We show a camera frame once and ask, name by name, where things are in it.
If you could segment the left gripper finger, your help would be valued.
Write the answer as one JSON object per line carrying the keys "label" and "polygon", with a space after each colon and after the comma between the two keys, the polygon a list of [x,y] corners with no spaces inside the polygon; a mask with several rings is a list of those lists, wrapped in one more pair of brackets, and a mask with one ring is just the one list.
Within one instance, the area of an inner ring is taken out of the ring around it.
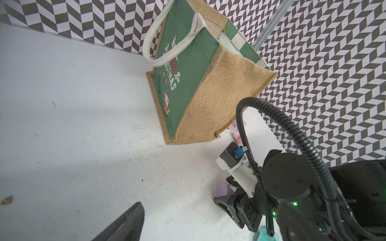
{"label": "left gripper finger", "polygon": [[141,202],[137,202],[92,241],[139,241],[144,219],[144,207]]}

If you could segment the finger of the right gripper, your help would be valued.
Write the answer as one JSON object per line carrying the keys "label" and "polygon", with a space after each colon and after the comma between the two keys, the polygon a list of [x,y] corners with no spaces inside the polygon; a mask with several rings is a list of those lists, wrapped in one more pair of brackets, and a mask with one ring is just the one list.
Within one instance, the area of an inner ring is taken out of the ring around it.
{"label": "finger of the right gripper", "polygon": [[240,218],[240,212],[236,206],[236,204],[238,203],[238,197],[239,196],[237,194],[229,194],[225,196],[215,197],[213,198],[213,201],[219,208],[221,208],[231,217],[231,219],[236,223],[239,228],[243,228],[244,223]]}

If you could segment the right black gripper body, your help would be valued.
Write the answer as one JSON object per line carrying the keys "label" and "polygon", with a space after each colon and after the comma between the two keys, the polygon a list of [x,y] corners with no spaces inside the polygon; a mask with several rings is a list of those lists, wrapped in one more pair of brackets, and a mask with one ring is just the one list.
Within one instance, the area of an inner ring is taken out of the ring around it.
{"label": "right black gripper body", "polygon": [[[226,182],[235,187],[237,208],[244,223],[255,235],[255,241],[330,241],[331,226],[327,217],[326,202],[315,172],[303,155],[271,150],[260,167],[261,181],[255,195],[246,192],[230,175]],[[267,234],[268,226],[260,226],[265,216],[265,205],[260,186],[265,188],[271,202],[270,214],[277,222],[273,237]]]}

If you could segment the purple hourglass front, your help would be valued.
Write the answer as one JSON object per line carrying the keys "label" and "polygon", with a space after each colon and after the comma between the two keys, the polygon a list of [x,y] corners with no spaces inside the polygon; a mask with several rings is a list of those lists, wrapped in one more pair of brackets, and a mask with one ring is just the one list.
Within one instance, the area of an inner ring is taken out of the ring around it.
{"label": "purple hourglass front", "polygon": [[221,182],[218,184],[215,197],[223,197],[233,195],[235,192],[235,187],[230,185],[227,182]]}

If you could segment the pink hourglass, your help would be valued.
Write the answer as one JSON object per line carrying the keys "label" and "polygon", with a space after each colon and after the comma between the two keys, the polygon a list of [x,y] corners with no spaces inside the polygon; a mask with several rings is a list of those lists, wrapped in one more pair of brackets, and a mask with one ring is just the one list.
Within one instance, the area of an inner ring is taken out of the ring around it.
{"label": "pink hourglass", "polygon": [[234,121],[234,122],[228,127],[228,129],[233,133],[233,138],[234,138],[235,143],[236,143],[238,146],[242,146],[242,145],[243,145],[243,142],[242,142],[242,139],[241,139],[241,136],[240,136],[240,132],[239,132],[239,129],[238,129],[238,126],[237,126],[237,122]]}

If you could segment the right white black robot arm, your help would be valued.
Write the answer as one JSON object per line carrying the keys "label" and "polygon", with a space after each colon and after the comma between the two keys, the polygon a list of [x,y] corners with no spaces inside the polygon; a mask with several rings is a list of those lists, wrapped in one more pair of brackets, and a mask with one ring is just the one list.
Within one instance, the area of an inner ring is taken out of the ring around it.
{"label": "right white black robot arm", "polygon": [[[243,112],[253,107],[284,128],[300,154],[270,150],[254,160]],[[386,238],[386,162],[359,161],[329,168],[306,134],[279,108],[256,97],[236,108],[242,144],[217,159],[229,173],[214,203],[256,241],[383,241]]]}

